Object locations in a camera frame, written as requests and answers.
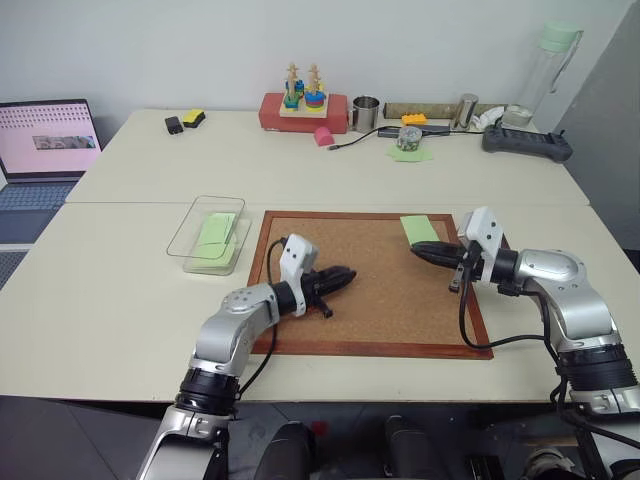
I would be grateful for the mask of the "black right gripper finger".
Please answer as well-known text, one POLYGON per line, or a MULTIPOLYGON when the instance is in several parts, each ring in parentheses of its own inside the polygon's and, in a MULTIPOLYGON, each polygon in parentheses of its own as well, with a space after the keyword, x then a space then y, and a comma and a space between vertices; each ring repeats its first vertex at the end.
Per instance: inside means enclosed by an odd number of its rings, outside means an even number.
POLYGON ((442 267, 457 267, 463 260, 464 254, 453 252, 431 252, 431 251, 413 251, 418 258, 425 260, 431 264, 442 267))
POLYGON ((413 243, 410 249, 418 256, 463 256, 466 253, 463 246, 442 241, 420 241, 413 243))

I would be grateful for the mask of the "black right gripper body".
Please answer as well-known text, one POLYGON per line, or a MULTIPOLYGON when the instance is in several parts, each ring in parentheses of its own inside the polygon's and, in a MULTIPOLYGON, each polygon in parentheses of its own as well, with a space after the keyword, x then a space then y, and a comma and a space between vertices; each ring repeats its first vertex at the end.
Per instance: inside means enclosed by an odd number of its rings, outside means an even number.
POLYGON ((469 282, 480 280, 482 272, 482 248, 477 241, 471 241, 466 253, 455 268, 454 276, 448 286, 449 291, 458 293, 469 282))

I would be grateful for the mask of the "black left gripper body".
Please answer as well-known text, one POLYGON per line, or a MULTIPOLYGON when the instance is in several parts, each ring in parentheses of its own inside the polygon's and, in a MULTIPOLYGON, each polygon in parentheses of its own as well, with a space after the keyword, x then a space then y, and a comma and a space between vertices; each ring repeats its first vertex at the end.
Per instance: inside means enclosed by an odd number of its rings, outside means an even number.
POLYGON ((328 269, 304 273, 301 277, 301 287, 308 309, 320 311, 325 319, 333 316, 333 310, 324 300, 332 293, 331 272, 328 269))

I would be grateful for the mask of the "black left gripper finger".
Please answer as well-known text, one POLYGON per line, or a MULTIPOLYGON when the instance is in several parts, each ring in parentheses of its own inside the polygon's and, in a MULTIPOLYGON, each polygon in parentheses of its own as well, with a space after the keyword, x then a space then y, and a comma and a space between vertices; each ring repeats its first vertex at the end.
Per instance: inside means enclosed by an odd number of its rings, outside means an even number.
POLYGON ((335 265, 321 270, 319 274, 324 283, 350 283, 357 272, 344 265, 335 265))
POLYGON ((327 296, 339 291, 349 285, 354 278, 354 275, 332 275, 325 277, 319 281, 319 295, 327 296))

